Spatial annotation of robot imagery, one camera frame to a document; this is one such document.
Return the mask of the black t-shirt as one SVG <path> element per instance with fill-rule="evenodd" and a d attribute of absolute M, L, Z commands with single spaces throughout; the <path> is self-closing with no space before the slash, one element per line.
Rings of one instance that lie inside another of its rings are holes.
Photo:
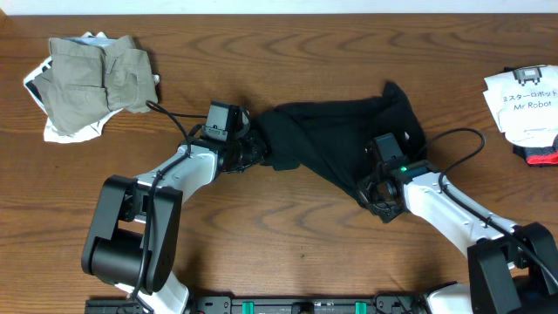
<path fill-rule="evenodd" d="M 375 172 L 364 151 L 373 138 L 393 133 L 409 156 L 426 143 L 409 99 L 391 81 L 367 99 L 282 104 L 253 118 L 252 126 L 268 148 L 264 166 L 304 165 L 354 200 L 357 183 Z"/>

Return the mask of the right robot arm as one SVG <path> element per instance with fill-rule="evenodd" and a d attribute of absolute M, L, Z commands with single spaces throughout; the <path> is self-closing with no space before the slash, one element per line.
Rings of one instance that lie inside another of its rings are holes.
<path fill-rule="evenodd" d="M 413 160 L 391 137 L 367 145 L 374 171 L 357 198 L 382 222 L 403 213 L 433 226 L 466 258 L 469 282 L 419 297 L 387 295 L 378 313 L 555 313 L 557 247 L 539 223 L 519 225 L 458 190 L 427 160 Z"/>

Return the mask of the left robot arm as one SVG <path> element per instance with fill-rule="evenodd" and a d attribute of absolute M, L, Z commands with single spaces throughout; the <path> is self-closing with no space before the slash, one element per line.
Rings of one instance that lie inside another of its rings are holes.
<path fill-rule="evenodd" d="M 265 153 L 245 108 L 214 103 L 207 121 L 186 133 L 168 160 L 133 178 L 109 177 L 81 264 L 84 273 L 127 297 L 89 300 L 85 312 L 190 312 L 190 292 L 173 273 L 182 205 L 219 174 L 241 173 Z"/>

